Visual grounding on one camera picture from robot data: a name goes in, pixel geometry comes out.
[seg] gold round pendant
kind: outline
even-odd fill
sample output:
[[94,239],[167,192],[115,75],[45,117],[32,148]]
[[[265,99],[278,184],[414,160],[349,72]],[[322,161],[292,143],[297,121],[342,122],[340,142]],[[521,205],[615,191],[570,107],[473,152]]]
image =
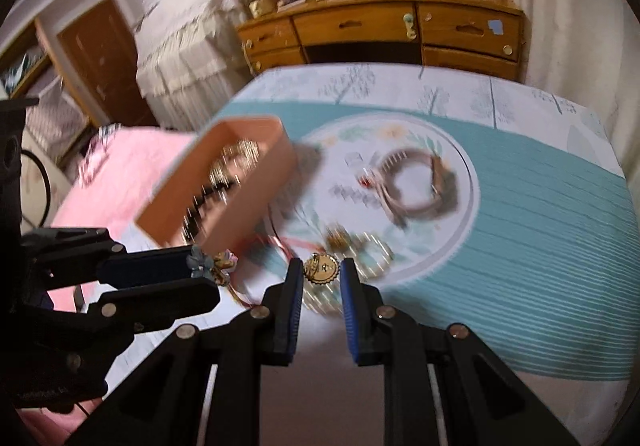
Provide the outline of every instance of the gold round pendant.
[[315,252],[305,262],[305,276],[311,283],[329,283],[338,277],[338,261],[324,252]]

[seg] metal bolt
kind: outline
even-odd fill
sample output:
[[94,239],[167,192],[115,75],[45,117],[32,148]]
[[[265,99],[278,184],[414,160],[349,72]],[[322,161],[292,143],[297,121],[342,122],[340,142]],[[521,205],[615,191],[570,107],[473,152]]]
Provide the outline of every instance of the metal bolt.
[[391,305],[381,305],[376,309],[376,314],[378,315],[378,318],[391,320],[391,318],[396,315],[396,309],[391,307]]
[[469,336],[469,329],[460,323],[455,323],[449,327],[449,334],[456,339],[463,340]]
[[78,371],[80,365],[82,365],[82,358],[75,352],[69,353],[66,356],[66,367],[73,373],[76,373]]
[[100,309],[100,312],[105,318],[111,318],[114,314],[116,314],[117,308],[113,303],[105,303]]
[[251,318],[256,320],[264,320],[269,314],[271,314],[271,311],[264,305],[258,305],[258,307],[251,309],[249,314],[251,315]]
[[178,336],[181,340],[188,340],[196,335],[196,327],[185,323],[184,325],[180,325],[176,329],[175,335]]

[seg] wooden desk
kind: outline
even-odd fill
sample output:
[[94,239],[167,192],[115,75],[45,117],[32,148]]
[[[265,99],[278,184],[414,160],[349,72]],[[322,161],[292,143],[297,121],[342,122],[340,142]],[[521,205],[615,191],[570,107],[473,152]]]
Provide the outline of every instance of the wooden desk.
[[393,42],[401,62],[412,57],[398,47],[415,63],[516,80],[523,20],[506,0],[321,0],[246,22],[238,34],[255,73],[315,63],[320,46]]

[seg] wooden door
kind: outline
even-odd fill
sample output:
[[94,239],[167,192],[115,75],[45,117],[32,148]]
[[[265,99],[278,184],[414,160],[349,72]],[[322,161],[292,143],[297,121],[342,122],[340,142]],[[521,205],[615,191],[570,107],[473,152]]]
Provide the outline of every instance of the wooden door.
[[136,43],[113,0],[84,13],[58,39],[111,121],[157,124],[136,83]]

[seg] wooden drawer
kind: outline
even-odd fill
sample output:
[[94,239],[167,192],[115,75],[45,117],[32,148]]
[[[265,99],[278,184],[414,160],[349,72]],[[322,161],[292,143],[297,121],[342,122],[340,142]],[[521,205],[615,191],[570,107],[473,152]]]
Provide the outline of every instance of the wooden drawer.
[[478,72],[505,80],[516,81],[518,79],[517,63],[473,52],[425,46],[422,48],[422,63],[433,67],[449,67],[461,71]]
[[289,18],[247,27],[238,34],[249,55],[299,45]]
[[415,41],[407,36],[402,17],[414,15],[414,5],[375,4],[335,7],[293,19],[302,45],[353,41]]
[[261,73],[267,69],[273,69],[274,67],[304,65],[306,63],[300,47],[265,52],[263,54],[251,56],[249,60],[256,73]]
[[[418,16],[422,43],[518,60],[519,16],[451,4],[420,4]],[[502,28],[502,34],[494,34],[491,25],[498,33]]]

